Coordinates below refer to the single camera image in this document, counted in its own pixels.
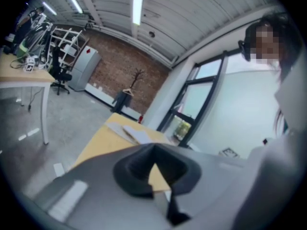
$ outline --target desk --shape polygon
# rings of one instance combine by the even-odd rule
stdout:
[[[48,144],[47,133],[47,101],[49,88],[54,78],[45,70],[34,70],[32,72],[24,72],[23,68],[13,69],[10,63],[16,59],[14,55],[6,55],[2,53],[0,56],[0,89],[16,88],[16,87],[43,87],[41,103],[41,127],[43,132],[44,143]]]
[[[112,116],[106,121],[106,124],[112,122],[117,122],[120,125],[129,125],[135,130],[145,130],[154,142],[169,143],[169,141],[165,139],[164,134],[140,125],[139,123],[125,118],[117,113],[112,114]],[[73,167],[95,156],[126,149],[131,146],[133,146],[133,144],[120,137],[104,124],[84,148]],[[153,166],[150,172],[149,184],[153,187],[154,192],[170,190],[156,164]]]

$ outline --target black office chair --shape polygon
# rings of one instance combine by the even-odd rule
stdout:
[[[52,51],[52,69],[50,70],[50,74],[55,78],[55,80],[58,81],[53,83],[51,86],[56,86],[58,88],[59,95],[59,89],[64,89],[69,94],[69,90],[66,89],[64,84],[61,84],[62,81],[70,81],[72,79],[72,75],[67,74],[66,71],[70,70],[71,67],[60,67],[59,66],[59,50],[60,48],[58,46],[55,46]]]

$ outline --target window frame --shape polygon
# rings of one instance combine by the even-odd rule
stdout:
[[[221,60],[218,72],[216,75],[213,76],[209,76],[209,77],[204,77],[204,78],[200,78],[200,79],[192,79],[192,80],[186,80],[186,82],[183,84],[182,88],[180,89],[176,99],[174,100],[172,106],[170,107],[170,109],[168,110],[168,112],[166,113],[165,117],[163,118],[162,122],[160,123],[159,127],[158,127],[158,131],[162,131],[164,128],[167,128],[168,124],[171,122],[171,118],[174,117],[175,115],[178,116],[179,118],[181,118],[182,120],[184,120],[185,122],[189,123],[191,125],[189,131],[187,132],[187,134],[185,135],[185,137],[180,141],[179,146],[181,147],[188,147],[188,141],[192,138],[193,134],[195,133],[196,129],[199,126],[199,123],[203,117],[203,114],[212,98],[212,95],[215,91],[217,82],[219,80],[219,77],[221,75],[221,70],[222,70],[222,66],[224,66],[228,55],[230,52],[224,51],[222,54],[214,56],[210,59],[207,59],[203,62],[197,63],[194,65],[194,67],[192,68],[191,72],[195,69],[195,68],[199,68],[205,64],[208,64],[210,62],[216,61],[216,60]],[[178,111],[176,111],[174,108],[176,105],[178,105],[179,100],[181,100],[181,98],[183,98],[184,94],[182,94],[190,85],[194,85],[194,84],[199,84],[199,83],[206,83],[206,82],[211,82],[212,86],[211,89],[209,91],[209,94],[207,96],[207,98],[204,100],[204,103],[199,111],[199,113],[197,114],[196,118],[193,119],[185,114],[182,114]]]

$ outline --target brick wall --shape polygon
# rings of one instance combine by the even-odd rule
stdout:
[[[134,97],[130,104],[130,108],[145,114],[169,70],[138,48],[117,38],[93,30],[86,30],[84,35],[90,39],[88,46],[95,48],[102,57],[89,83],[96,83],[97,88],[101,86],[104,93],[115,98],[119,91],[132,84],[136,68],[145,71],[133,86]]]

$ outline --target gray floor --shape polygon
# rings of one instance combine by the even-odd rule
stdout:
[[[40,88],[33,88],[36,93]],[[95,132],[110,117],[109,108],[85,92],[68,95],[50,88],[47,127],[49,144],[44,145],[40,125],[41,93],[28,112],[30,88],[25,106],[16,102],[21,89],[0,89],[0,165],[15,190],[33,198],[56,178],[53,165],[62,163],[68,171]],[[31,136],[27,133],[39,128]]]

